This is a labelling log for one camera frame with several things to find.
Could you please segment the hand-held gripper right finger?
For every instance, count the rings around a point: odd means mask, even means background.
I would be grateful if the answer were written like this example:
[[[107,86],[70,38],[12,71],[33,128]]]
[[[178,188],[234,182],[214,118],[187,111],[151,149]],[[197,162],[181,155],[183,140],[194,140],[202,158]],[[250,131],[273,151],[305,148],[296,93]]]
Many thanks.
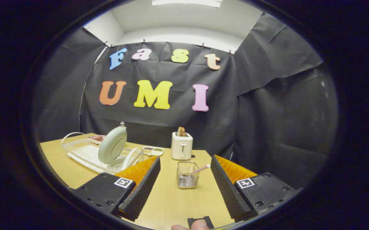
[[[275,209],[301,191],[272,173],[256,174],[217,155],[211,158],[211,171],[235,222]]]

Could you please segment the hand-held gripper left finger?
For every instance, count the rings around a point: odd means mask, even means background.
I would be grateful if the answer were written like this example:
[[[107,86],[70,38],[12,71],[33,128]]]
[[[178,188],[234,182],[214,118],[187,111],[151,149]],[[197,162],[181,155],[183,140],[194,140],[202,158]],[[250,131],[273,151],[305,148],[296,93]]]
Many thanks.
[[[151,157],[117,173],[100,173],[73,194],[92,207],[135,221],[160,172],[160,157]]]

